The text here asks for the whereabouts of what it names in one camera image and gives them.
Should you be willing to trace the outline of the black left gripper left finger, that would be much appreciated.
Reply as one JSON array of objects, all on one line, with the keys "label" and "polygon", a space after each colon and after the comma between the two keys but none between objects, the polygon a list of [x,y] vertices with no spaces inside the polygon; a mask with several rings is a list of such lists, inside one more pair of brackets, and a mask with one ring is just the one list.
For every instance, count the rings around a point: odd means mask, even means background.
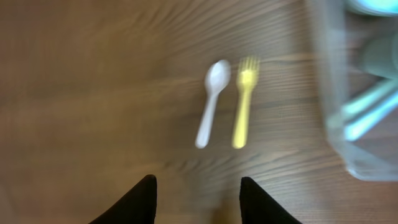
[{"label": "black left gripper left finger", "polygon": [[156,209],[157,179],[150,174],[90,224],[154,224]]}]

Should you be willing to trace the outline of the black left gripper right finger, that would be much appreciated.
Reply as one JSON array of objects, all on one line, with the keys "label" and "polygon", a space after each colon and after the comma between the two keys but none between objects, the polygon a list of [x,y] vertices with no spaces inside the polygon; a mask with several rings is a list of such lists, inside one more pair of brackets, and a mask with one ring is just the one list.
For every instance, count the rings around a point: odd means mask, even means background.
[{"label": "black left gripper right finger", "polygon": [[242,224],[301,224],[250,177],[241,179],[239,204]]}]

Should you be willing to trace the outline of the blue plastic fork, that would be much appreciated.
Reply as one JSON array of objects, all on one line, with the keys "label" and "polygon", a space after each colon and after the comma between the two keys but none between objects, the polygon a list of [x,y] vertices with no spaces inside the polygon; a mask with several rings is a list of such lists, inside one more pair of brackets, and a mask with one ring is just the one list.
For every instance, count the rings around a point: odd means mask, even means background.
[{"label": "blue plastic fork", "polygon": [[397,92],[344,128],[345,139],[356,141],[397,108]]}]

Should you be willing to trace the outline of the yellow plastic fork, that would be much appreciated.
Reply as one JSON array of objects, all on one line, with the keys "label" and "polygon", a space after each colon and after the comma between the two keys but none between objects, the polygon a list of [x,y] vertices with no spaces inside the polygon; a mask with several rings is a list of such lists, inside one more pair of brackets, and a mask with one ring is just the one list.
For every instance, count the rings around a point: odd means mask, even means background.
[{"label": "yellow plastic fork", "polygon": [[251,95],[257,85],[260,60],[257,57],[243,58],[239,63],[236,85],[238,88],[238,105],[234,124],[232,146],[243,148],[247,143]]}]

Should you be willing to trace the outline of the white plastic spoon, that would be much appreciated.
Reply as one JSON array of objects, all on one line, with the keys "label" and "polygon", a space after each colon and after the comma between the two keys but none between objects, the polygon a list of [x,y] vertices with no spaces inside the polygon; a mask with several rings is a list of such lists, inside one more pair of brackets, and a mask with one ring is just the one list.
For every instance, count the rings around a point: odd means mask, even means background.
[{"label": "white plastic spoon", "polygon": [[219,60],[214,63],[206,74],[205,90],[207,99],[195,140],[195,146],[199,149],[206,147],[210,140],[218,97],[228,85],[230,78],[231,65],[227,60]]}]

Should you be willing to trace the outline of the green plastic fork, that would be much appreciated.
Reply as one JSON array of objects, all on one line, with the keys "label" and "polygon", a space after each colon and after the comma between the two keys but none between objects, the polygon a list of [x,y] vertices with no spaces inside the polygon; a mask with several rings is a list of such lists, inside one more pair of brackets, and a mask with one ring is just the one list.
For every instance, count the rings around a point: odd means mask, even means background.
[{"label": "green plastic fork", "polygon": [[366,91],[339,106],[337,112],[326,119],[326,125],[333,127],[337,124],[338,118],[349,121],[359,116],[395,89],[397,89],[397,80],[384,79],[377,82]]}]

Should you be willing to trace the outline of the green plastic cup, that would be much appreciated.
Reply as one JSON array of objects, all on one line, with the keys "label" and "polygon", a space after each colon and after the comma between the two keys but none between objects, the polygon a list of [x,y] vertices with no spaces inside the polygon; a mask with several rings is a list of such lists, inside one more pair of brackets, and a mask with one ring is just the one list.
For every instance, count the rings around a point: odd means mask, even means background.
[{"label": "green plastic cup", "polygon": [[397,33],[370,41],[361,52],[361,68],[372,75],[397,79]]}]

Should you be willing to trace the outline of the blue plastic bowl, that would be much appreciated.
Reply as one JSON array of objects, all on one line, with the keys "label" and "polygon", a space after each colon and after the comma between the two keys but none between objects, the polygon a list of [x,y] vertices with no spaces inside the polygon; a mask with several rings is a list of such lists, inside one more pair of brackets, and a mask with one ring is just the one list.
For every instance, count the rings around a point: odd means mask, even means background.
[{"label": "blue plastic bowl", "polygon": [[368,15],[394,17],[397,16],[397,0],[346,0],[349,11]]}]

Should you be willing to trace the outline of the clear plastic container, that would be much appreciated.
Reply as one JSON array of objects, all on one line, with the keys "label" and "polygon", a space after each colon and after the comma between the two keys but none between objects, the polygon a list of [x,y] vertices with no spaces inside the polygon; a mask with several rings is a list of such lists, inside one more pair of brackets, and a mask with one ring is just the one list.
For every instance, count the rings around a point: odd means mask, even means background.
[{"label": "clear plastic container", "polygon": [[397,180],[397,2],[307,1],[326,136],[346,170]]}]

